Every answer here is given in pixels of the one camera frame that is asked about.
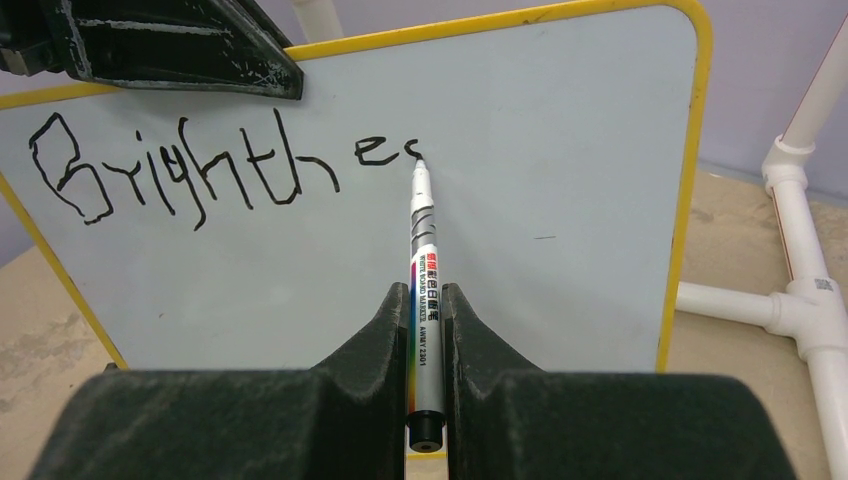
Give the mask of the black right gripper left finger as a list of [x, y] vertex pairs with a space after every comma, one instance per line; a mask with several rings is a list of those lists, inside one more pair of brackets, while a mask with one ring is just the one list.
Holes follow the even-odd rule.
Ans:
[[305, 370], [110, 370], [69, 400], [34, 479], [401, 479], [408, 288]]

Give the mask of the white whiteboard marker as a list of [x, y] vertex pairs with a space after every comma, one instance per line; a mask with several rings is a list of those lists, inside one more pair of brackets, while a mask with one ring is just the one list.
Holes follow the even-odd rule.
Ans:
[[428, 454], [443, 447], [446, 414], [435, 203], [429, 170], [422, 159], [415, 162], [412, 174], [409, 300], [408, 446]]

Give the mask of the yellow framed whiteboard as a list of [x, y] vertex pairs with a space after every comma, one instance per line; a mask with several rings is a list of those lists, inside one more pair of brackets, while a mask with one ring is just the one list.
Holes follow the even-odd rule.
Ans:
[[410, 273], [549, 370], [663, 361], [709, 75], [696, 1], [574, 1], [291, 50], [299, 101], [76, 84], [1, 101], [3, 192], [135, 369], [309, 367]]

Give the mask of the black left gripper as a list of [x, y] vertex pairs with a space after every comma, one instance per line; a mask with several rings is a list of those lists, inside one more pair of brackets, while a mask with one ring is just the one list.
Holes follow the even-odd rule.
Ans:
[[299, 100], [290, 45], [254, 1], [1, 0], [1, 70], [18, 76]]

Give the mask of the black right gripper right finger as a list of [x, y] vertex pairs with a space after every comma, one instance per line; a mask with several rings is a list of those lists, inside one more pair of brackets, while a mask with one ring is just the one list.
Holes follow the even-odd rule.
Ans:
[[442, 291], [453, 479], [792, 479], [769, 415], [719, 375], [547, 372]]

